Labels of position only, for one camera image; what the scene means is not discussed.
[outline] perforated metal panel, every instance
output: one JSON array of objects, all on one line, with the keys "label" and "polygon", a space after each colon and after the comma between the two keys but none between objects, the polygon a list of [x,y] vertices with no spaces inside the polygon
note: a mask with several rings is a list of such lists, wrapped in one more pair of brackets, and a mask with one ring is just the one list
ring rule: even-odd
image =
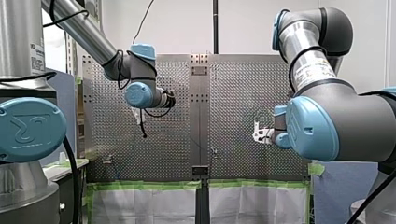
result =
[{"label": "perforated metal panel", "polygon": [[[92,132],[89,137],[92,142],[88,143],[90,139],[87,139],[92,157],[89,181],[191,179],[189,61],[189,56],[158,58],[158,84],[175,90],[177,105],[161,119],[147,116],[147,139],[142,137],[117,82],[106,80],[98,64],[87,63],[84,92],[87,92],[85,111],[89,126],[86,129]],[[162,114],[165,110],[150,112]],[[113,158],[112,162],[108,162],[109,157]]]},{"label": "perforated metal panel", "polygon": [[90,182],[191,180],[193,165],[209,165],[209,178],[307,176],[307,161],[294,151],[252,137],[254,120],[272,125],[274,106],[288,100],[287,66],[278,57],[161,55],[156,66],[159,86],[176,91],[177,106],[164,118],[148,118],[143,139],[124,91],[105,79],[98,64],[85,61]]},{"label": "perforated metal panel", "polygon": [[254,142],[254,121],[273,125],[288,101],[288,67],[276,56],[211,55],[210,178],[302,180],[306,161],[293,150]]}]

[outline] blue end cap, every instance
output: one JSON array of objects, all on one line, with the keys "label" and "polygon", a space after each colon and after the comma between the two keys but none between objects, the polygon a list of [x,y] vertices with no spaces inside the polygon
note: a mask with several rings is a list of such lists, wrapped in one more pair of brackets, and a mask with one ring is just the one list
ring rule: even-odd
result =
[{"label": "blue end cap", "polygon": [[396,87],[386,87],[383,91],[387,91],[396,94]]},{"label": "blue end cap", "polygon": [[291,148],[290,140],[289,140],[289,135],[287,133],[280,133],[276,139],[275,143],[277,146],[283,149],[289,149]]},{"label": "blue end cap", "polygon": [[131,52],[139,57],[155,61],[155,49],[148,44],[133,44],[131,46]]},{"label": "blue end cap", "polygon": [[273,50],[279,50],[279,25],[277,22],[282,21],[283,16],[287,12],[279,12],[277,13],[274,20],[274,29],[273,29]]},{"label": "blue end cap", "polygon": [[0,104],[0,160],[37,161],[56,150],[66,137],[66,118],[58,106],[33,97]]},{"label": "blue end cap", "polygon": [[286,124],[291,147],[300,156],[319,161],[338,156],[338,133],[332,119],[311,98],[299,96],[289,101]]},{"label": "blue end cap", "polygon": [[274,108],[274,115],[277,116],[281,116],[286,114],[286,109],[287,107],[285,105],[276,105]]},{"label": "blue end cap", "polygon": [[125,92],[128,105],[135,108],[148,108],[152,105],[153,93],[148,85],[142,82],[134,82],[129,85]]}]

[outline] diamond plate panel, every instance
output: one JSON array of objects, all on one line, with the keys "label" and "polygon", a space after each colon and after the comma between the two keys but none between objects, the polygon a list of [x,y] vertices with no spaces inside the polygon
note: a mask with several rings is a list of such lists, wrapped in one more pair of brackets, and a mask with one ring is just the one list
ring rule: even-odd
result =
[{"label": "diamond plate panel", "polygon": [[[90,117],[94,152],[88,170],[90,182],[191,180],[189,57],[158,58],[158,84],[175,90],[177,105],[163,118],[146,116],[146,139],[124,100],[124,91],[118,89],[117,82],[106,80],[100,65],[92,65],[91,95],[86,104],[86,111],[91,111],[86,116]],[[165,110],[150,112],[162,114]],[[106,162],[109,156],[111,163]]]},{"label": "diamond plate panel", "polygon": [[210,178],[302,180],[307,161],[293,150],[256,143],[254,121],[273,125],[288,101],[288,67],[277,56],[211,56]]}]

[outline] robotic arm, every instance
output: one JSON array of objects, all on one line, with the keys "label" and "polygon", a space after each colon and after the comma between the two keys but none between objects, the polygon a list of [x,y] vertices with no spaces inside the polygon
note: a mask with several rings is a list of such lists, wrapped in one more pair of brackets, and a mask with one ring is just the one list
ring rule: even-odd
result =
[{"label": "robotic arm", "polygon": [[[392,95],[359,96],[336,77],[352,45],[348,17],[335,8],[282,11],[273,48],[290,66],[295,90],[276,107],[273,142],[319,161],[396,160],[396,104]],[[394,93],[394,89],[385,89]]]},{"label": "robotic arm", "polygon": [[[54,20],[83,10],[73,0],[42,0],[41,2],[44,10]],[[116,50],[84,14],[63,21],[60,26],[102,65],[107,79],[132,81],[125,93],[125,99],[130,106],[143,109],[174,106],[174,94],[156,85],[155,51],[152,46],[132,45],[131,51],[124,54],[122,50]]]}]

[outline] metal bracket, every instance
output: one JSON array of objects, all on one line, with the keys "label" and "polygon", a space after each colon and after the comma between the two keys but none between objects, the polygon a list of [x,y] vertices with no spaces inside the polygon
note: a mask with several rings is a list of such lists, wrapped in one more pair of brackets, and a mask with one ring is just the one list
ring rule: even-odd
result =
[{"label": "metal bracket", "polygon": [[207,76],[207,66],[193,66],[191,74],[193,76]]},{"label": "metal bracket", "polygon": [[208,175],[209,167],[207,165],[192,166],[192,175]]}]

